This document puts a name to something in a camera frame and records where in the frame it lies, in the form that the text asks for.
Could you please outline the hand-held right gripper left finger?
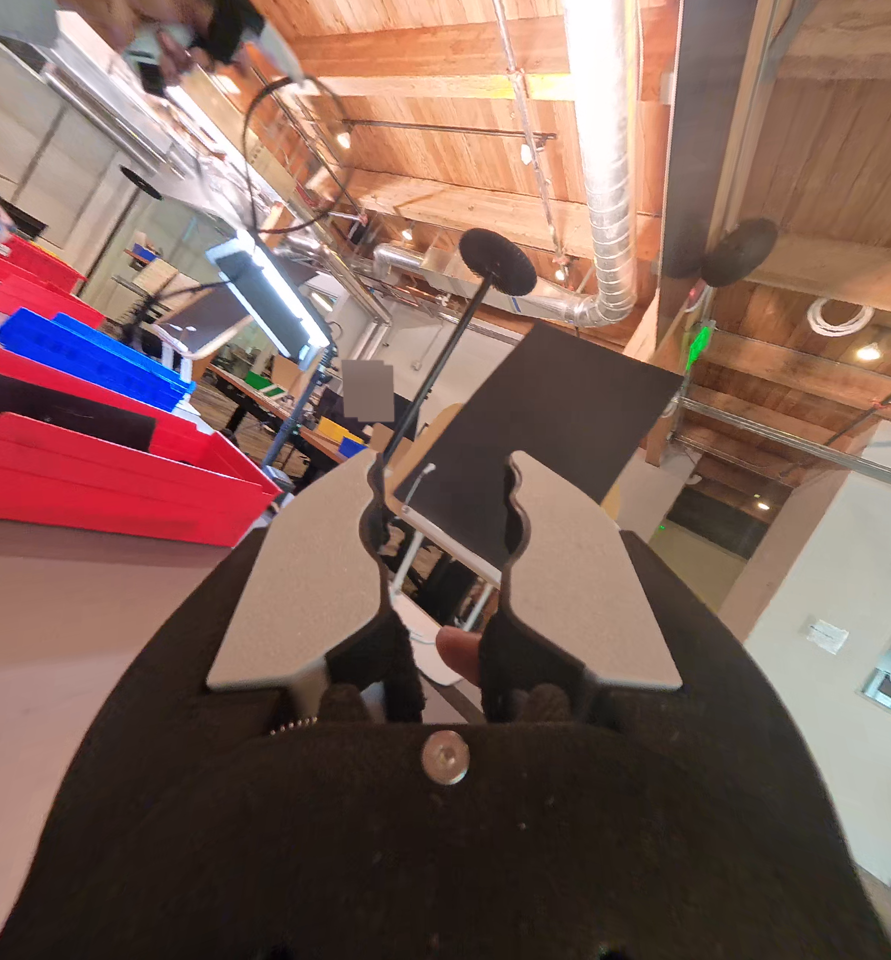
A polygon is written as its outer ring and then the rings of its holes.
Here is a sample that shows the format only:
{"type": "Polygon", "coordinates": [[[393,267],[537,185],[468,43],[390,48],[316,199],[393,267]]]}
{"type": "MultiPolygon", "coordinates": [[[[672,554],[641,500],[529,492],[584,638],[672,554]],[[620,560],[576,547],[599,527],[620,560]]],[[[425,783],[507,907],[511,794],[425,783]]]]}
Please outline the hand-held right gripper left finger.
{"type": "Polygon", "coordinates": [[[295,496],[265,530],[210,690],[324,690],[328,655],[388,607],[365,522],[381,519],[380,454],[363,450],[295,496]]]}

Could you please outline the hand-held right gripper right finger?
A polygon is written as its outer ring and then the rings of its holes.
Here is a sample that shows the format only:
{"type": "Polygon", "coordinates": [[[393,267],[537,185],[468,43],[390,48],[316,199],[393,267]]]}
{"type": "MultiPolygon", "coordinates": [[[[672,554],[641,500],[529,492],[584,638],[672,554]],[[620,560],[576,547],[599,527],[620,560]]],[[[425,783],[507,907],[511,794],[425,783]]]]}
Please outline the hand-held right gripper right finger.
{"type": "Polygon", "coordinates": [[[507,461],[508,548],[500,613],[519,638],[512,667],[545,659],[563,682],[679,690],[667,642],[620,528],[595,499],[524,452],[507,461]]]}

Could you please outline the person's left hand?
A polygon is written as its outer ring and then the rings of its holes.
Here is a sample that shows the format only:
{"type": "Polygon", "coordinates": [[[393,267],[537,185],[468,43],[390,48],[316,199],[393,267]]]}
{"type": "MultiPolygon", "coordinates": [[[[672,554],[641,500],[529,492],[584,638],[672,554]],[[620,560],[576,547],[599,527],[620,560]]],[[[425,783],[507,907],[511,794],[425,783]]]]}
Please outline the person's left hand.
{"type": "Polygon", "coordinates": [[[178,42],[166,29],[183,27],[204,36],[213,18],[212,2],[203,1],[59,1],[61,11],[79,15],[117,53],[138,33],[151,32],[159,66],[170,83],[193,66],[214,71],[214,60],[200,48],[178,42]]]}

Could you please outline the person's right hand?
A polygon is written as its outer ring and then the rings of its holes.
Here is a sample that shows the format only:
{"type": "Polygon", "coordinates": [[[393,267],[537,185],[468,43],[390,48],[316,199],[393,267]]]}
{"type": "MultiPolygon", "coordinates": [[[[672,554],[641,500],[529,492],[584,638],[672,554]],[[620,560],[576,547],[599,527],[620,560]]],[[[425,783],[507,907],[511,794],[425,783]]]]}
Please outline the person's right hand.
{"type": "Polygon", "coordinates": [[[436,636],[436,648],[443,663],[475,687],[480,687],[480,632],[442,626],[436,636]]]}

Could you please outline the white stand base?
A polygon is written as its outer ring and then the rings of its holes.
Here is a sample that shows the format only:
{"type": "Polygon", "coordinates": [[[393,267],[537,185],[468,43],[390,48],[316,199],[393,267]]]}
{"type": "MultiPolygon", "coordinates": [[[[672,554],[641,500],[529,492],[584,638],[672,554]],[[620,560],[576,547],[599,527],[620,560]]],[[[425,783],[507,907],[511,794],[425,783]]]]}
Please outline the white stand base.
{"type": "Polygon", "coordinates": [[[462,677],[445,664],[436,646],[440,625],[403,593],[395,594],[391,606],[408,631],[419,673],[439,686],[453,687],[459,683],[462,677]]]}

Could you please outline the white bar with thin antenna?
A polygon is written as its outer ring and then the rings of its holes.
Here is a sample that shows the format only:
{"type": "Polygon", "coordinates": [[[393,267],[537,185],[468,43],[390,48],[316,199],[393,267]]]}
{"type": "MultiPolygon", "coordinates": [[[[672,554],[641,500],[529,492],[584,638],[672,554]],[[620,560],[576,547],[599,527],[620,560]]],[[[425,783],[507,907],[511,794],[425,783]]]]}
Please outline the white bar with thin antenna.
{"type": "Polygon", "coordinates": [[[402,591],[406,572],[411,567],[416,555],[419,552],[423,541],[428,539],[439,547],[445,554],[448,554],[455,561],[461,563],[467,569],[476,574],[477,579],[484,584],[483,589],[472,606],[470,612],[464,618],[461,629],[466,632],[472,632],[480,615],[485,612],[488,602],[494,595],[498,594],[501,581],[501,572],[495,566],[489,564],[485,559],[463,546],[458,540],[447,534],[443,529],[436,526],[431,520],[410,506],[410,501],[414,498],[416,491],[423,480],[436,470],[434,462],[428,462],[418,473],[412,485],[409,487],[407,495],[401,505],[395,509],[395,515],[404,523],[409,525],[415,534],[409,543],[403,564],[394,575],[391,593],[396,595],[402,591]]]}

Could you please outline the large black tilted board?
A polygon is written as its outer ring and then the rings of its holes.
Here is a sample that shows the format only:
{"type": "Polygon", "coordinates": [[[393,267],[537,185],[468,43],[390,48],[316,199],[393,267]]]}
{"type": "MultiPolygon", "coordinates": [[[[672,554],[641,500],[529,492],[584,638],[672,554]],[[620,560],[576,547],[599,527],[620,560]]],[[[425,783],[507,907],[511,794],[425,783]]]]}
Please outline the large black tilted board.
{"type": "MultiPolygon", "coordinates": [[[[454,404],[416,437],[387,491],[400,504],[428,463],[410,506],[501,569],[506,547],[506,464],[522,450],[601,507],[640,442],[682,384],[661,366],[536,324],[466,402],[454,404]]],[[[476,573],[442,549],[427,594],[468,594],[476,573]]]]}

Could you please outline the red plastic bin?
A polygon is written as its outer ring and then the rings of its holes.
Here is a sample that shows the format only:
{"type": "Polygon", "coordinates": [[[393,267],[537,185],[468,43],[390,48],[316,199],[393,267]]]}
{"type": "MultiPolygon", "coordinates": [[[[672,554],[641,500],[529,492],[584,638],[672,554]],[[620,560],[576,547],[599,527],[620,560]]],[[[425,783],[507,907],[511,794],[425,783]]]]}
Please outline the red plastic bin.
{"type": "Polygon", "coordinates": [[[281,494],[218,433],[161,418],[143,452],[0,415],[0,520],[233,547],[281,494]]]}
{"type": "Polygon", "coordinates": [[[216,438],[170,411],[0,347],[5,414],[188,464],[197,464],[216,438]]]}

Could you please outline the glowing light panel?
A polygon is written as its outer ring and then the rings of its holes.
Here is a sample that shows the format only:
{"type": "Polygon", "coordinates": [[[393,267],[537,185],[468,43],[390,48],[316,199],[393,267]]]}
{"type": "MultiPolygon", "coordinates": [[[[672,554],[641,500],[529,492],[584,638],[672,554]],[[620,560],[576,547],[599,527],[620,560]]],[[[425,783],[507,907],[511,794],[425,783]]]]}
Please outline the glowing light panel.
{"type": "Polygon", "coordinates": [[[204,256],[276,350],[301,371],[333,346],[321,315],[257,237],[240,230],[204,256]]]}

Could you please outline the dark blue bin stack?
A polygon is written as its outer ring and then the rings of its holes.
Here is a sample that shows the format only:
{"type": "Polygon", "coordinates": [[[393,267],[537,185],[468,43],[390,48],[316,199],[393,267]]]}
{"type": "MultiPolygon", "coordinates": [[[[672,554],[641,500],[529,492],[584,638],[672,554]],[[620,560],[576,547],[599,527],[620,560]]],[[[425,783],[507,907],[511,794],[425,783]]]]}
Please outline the dark blue bin stack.
{"type": "Polygon", "coordinates": [[[160,361],[65,314],[27,308],[0,324],[0,345],[32,361],[157,409],[172,412],[196,389],[160,361]]]}

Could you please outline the black ceiling dome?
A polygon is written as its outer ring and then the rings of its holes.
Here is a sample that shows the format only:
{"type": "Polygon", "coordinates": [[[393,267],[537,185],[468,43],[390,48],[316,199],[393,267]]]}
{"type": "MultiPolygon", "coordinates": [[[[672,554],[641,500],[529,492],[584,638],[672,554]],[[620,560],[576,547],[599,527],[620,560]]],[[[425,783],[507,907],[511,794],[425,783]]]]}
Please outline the black ceiling dome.
{"type": "Polygon", "coordinates": [[[722,235],[702,255],[696,251],[668,254],[662,276],[677,281],[698,281],[713,289],[733,285],[758,269],[774,250],[779,227],[771,219],[746,219],[722,235]]]}

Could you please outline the white stand frame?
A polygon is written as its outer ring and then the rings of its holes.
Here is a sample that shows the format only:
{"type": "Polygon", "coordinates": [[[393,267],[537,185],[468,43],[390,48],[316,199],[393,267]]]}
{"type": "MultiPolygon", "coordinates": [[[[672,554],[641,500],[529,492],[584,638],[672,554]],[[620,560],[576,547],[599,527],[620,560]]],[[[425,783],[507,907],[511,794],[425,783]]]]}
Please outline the white stand frame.
{"type": "Polygon", "coordinates": [[[187,347],[160,325],[154,325],[151,332],[161,343],[159,360],[162,366],[177,374],[184,384],[191,385],[194,381],[193,360],[187,347]]]}

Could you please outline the black tilted board white frame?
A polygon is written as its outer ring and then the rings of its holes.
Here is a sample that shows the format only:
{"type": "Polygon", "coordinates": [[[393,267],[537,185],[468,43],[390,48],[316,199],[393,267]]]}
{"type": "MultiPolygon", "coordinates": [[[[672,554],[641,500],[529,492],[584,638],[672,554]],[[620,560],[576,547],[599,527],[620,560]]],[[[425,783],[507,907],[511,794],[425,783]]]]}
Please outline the black tilted board white frame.
{"type": "Polygon", "coordinates": [[[193,294],[183,306],[165,313],[151,327],[175,354],[198,361],[230,342],[255,318],[231,284],[193,294]]]}

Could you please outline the silver rectangular duct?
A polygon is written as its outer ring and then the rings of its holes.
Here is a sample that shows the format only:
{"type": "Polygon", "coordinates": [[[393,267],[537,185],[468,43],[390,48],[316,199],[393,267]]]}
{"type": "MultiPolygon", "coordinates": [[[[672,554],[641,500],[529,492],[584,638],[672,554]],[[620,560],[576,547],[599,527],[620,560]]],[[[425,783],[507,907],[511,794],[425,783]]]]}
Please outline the silver rectangular duct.
{"type": "MultiPolygon", "coordinates": [[[[472,297],[480,278],[465,265],[457,249],[431,248],[426,253],[385,243],[371,255],[372,272],[384,282],[399,282],[402,275],[422,279],[440,294],[472,297]]],[[[538,279],[528,295],[511,296],[490,288],[485,304],[527,319],[541,319],[591,328],[596,325],[596,296],[577,294],[564,286],[538,279]]]]}

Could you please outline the silver spiral duct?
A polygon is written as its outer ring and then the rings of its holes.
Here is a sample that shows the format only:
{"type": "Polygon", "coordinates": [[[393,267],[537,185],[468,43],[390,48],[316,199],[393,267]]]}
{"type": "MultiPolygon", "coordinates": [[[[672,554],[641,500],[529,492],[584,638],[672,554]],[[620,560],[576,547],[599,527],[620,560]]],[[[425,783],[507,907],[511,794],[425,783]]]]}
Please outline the silver spiral duct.
{"type": "Polygon", "coordinates": [[[637,3],[566,1],[562,7],[596,281],[571,322],[601,328],[625,320],[637,299],[637,3]]]}

